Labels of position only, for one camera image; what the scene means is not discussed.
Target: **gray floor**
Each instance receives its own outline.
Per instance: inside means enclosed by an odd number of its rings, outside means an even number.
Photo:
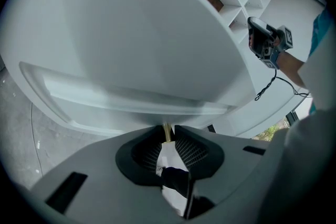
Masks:
[[[6,69],[0,72],[0,157],[13,181],[30,189],[77,150],[107,138],[59,126],[28,100]]]

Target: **green plant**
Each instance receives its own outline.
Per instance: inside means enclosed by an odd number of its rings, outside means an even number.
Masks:
[[[258,134],[257,137],[259,140],[271,141],[273,138],[274,133],[279,130],[279,126],[277,124],[271,126],[267,130],[263,131],[262,133]]]

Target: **person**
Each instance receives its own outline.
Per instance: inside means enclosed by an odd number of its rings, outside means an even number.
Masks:
[[[332,25],[333,17],[327,8],[323,10],[323,12],[316,17],[313,22],[313,33],[311,40],[311,49],[309,52],[309,57],[316,50],[321,40],[324,38],[326,32],[329,27]],[[252,35],[249,37],[249,46],[252,46]],[[274,45],[277,46],[280,44],[279,38],[276,39]],[[280,70],[297,86],[306,88],[304,82],[300,78],[298,74],[298,70],[304,64],[303,61],[297,59],[290,53],[286,51],[282,51],[277,59],[277,64]],[[313,113],[315,111],[315,105],[312,103],[309,113]],[[157,174],[163,178],[164,186],[175,189],[178,193],[180,193],[183,197],[187,196],[188,189],[188,175],[189,173],[183,171],[181,169],[176,169],[173,167],[158,167]]]
[[[321,40],[324,38],[325,34],[327,33],[329,27],[332,25],[333,17],[331,13],[328,11],[328,8],[325,8],[323,12],[316,17],[313,22],[313,33],[311,39],[311,49],[309,52],[309,57],[313,54],[316,50],[318,45],[320,44]],[[252,35],[249,37],[249,47],[252,46]],[[280,44],[280,40],[277,37],[274,45],[277,46]],[[280,70],[297,86],[305,88],[306,86],[302,79],[298,74],[298,70],[304,64],[303,61],[297,59],[290,53],[286,51],[282,51],[277,59],[277,65],[279,66]],[[314,103],[310,108],[309,114],[313,113],[316,110]]]

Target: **white curved panel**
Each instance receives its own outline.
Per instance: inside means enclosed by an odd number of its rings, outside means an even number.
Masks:
[[[9,0],[0,36],[22,91],[74,130],[202,127],[254,95],[206,0]]]

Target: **white wall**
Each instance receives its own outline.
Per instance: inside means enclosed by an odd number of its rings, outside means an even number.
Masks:
[[[323,6],[315,0],[271,0],[260,19],[275,28],[286,25],[293,37],[293,49],[288,52],[306,61],[313,21],[322,10]],[[260,87],[256,89],[259,92],[270,81],[274,71],[266,68],[252,53],[250,57],[255,58],[255,65],[260,69],[260,73],[252,78],[254,84]],[[281,71],[278,71],[278,76],[289,80]],[[259,101],[252,100],[232,114],[217,119],[213,125],[217,133],[251,138],[280,121],[301,100],[301,97],[293,95],[289,85],[276,80]]]
[[[295,112],[298,118],[301,120],[309,115],[309,110],[311,107],[311,103],[313,102],[313,98],[306,98],[303,102],[295,109]]]

